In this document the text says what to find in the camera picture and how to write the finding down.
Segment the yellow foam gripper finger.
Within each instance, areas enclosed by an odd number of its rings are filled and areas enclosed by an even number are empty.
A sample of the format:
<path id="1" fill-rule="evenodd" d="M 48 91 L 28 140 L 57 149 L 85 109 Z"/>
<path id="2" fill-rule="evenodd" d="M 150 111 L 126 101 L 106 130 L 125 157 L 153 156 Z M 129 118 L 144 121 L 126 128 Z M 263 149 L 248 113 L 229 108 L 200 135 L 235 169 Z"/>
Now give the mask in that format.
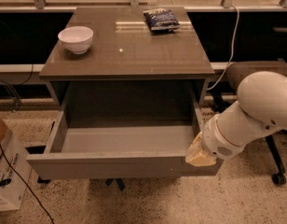
<path id="1" fill-rule="evenodd" d="M 216 164 L 216 158 L 202 147 L 202 132 L 195 137 L 185 153 L 185 162 L 195 167 L 207 167 Z"/>

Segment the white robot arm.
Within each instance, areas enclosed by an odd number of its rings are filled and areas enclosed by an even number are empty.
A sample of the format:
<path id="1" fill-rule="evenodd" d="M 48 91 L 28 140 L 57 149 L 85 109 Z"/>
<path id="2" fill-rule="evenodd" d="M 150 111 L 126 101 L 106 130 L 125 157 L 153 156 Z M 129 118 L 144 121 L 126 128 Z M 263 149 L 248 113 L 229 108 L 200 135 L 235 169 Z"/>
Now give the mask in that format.
<path id="1" fill-rule="evenodd" d="M 185 154 L 185 162 L 212 166 L 240 154 L 252 141 L 287 130 L 287 77 L 255 72 L 237 88 L 237 101 L 206 122 Z"/>

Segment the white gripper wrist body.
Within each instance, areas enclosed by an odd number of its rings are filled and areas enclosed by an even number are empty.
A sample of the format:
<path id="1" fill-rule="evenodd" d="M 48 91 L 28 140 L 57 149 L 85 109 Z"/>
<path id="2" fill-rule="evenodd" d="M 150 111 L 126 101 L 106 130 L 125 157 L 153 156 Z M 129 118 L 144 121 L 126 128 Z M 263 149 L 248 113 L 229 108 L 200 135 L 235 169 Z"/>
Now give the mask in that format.
<path id="1" fill-rule="evenodd" d="M 218 124 L 218 116 L 213 116 L 204 125 L 202 131 L 202 147 L 212 157 L 221 160 L 229 160 L 243 151 L 244 147 L 238 147 L 228 142 L 221 134 Z"/>

